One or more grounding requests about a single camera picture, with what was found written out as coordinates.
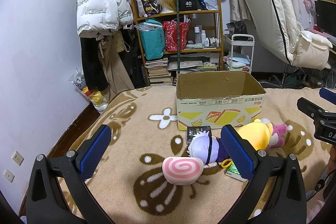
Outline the person right hand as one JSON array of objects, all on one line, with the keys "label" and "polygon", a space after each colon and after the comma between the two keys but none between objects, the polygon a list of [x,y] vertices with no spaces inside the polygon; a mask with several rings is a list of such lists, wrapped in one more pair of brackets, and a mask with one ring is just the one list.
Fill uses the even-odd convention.
[{"label": "person right hand", "polygon": [[330,149],[330,159],[328,162],[327,172],[330,173],[334,170],[336,170],[336,150],[335,150],[335,146],[333,145]]}]

